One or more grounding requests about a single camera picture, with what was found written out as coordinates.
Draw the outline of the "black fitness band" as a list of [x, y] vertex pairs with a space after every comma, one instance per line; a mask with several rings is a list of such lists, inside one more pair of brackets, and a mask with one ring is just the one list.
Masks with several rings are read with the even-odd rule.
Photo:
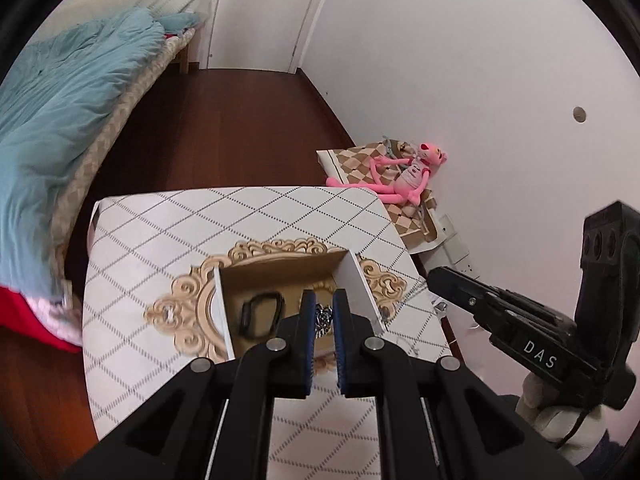
[[261, 292], [242, 305], [239, 334], [250, 340], [272, 335], [283, 316], [285, 300], [280, 292]]

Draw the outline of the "white cardboard box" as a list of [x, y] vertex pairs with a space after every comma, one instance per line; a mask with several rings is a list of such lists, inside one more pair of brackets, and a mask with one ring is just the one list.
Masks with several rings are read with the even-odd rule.
[[379, 335], [383, 331], [382, 316], [362, 266], [349, 250], [337, 249], [322, 254], [279, 252], [250, 257], [213, 270], [213, 285], [213, 297], [208, 300], [206, 310], [207, 321], [224, 341], [229, 359], [239, 358], [250, 347], [276, 334], [258, 340], [239, 334], [242, 305], [261, 292], [280, 292], [285, 300], [283, 320], [298, 313], [304, 289], [314, 291], [320, 310], [314, 342], [317, 358], [334, 350], [328, 309], [339, 288], [346, 290], [352, 313], [368, 318], [373, 333]]

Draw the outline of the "white power strip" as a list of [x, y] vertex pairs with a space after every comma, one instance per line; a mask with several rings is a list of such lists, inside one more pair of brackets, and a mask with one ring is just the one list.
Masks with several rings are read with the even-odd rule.
[[445, 235], [442, 247], [450, 266], [469, 278], [479, 278], [480, 269], [473, 262], [468, 245], [462, 240], [450, 218], [443, 214], [438, 221], [442, 227], [442, 234]]

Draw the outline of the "pink panther plush toy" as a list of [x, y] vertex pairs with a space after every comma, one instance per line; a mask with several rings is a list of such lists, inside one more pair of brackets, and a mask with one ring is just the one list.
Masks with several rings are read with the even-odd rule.
[[[378, 196], [383, 204], [419, 206], [421, 195], [428, 181], [448, 159], [448, 154], [433, 143], [420, 143], [413, 148], [407, 157], [393, 158], [383, 155], [372, 157], [369, 169], [373, 181], [360, 183], [341, 183], [331, 177], [326, 178], [326, 185], [331, 188], [367, 188]], [[404, 166], [400, 174], [389, 184], [381, 180], [378, 170], [387, 166]]]

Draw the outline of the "white patterned tablecloth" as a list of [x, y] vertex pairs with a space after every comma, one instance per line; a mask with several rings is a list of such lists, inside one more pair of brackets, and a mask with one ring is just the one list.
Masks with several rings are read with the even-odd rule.
[[94, 207], [91, 235], [82, 342], [99, 437], [191, 360], [228, 358], [207, 321], [213, 270], [254, 256], [349, 250], [380, 310], [381, 335], [422, 360], [449, 351], [424, 279], [381, 202], [362, 188], [109, 197]]

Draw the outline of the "checkered beige mattress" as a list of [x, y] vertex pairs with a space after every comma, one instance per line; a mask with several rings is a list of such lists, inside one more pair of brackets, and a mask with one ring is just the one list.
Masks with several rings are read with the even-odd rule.
[[106, 155], [117, 140], [119, 133], [124, 128], [134, 107], [142, 99], [142, 96], [149, 91], [154, 82], [160, 78], [160, 75], [175, 57], [181, 51], [189, 50], [189, 44], [194, 35], [195, 28], [190, 27], [179, 35], [165, 39], [160, 47], [160, 53], [151, 58], [151, 61], [137, 72], [137, 75], [134, 76], [134, 79], [116, 101], [111, 114], [107, 116], [106, 123], [99, 130], [88, 150], [82, 155], [80, 164], [73, 173], [70, 183], [55, 201], [51, 220], [52, 264], [54, 275], [62, 286], [62, 291], [64, 292], [63, 301], [66, 304], [73, 303], [73, 285], [65, 277], [65, 258], [68, 244], [70, 244], [70, 237], [91, 183], [103, 164]]

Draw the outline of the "red bed sheet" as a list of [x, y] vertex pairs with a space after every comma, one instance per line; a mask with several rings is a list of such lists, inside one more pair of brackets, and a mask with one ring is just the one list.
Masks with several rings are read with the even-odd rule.
[[49, 347], [79, 353], [77, 344], [70, 344], [51, 334], [38, 320], [26, 299], [5, 287], [0, 290], [0, 324], [11, 332], [32, 338]]

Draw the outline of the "white door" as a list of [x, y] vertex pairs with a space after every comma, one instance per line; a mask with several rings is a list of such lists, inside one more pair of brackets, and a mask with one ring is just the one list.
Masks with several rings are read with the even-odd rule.
[[218, 0], [210, 70], [287, 73], [312, 0]]

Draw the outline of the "light blue duvet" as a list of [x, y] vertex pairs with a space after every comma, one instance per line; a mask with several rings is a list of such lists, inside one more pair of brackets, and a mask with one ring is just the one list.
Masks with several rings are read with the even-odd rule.
[[198, 26], [130, 8], [24, 47], [1, 85], [1, 284], [60, 302], [55, 203], [117, 101], [167, 44]]

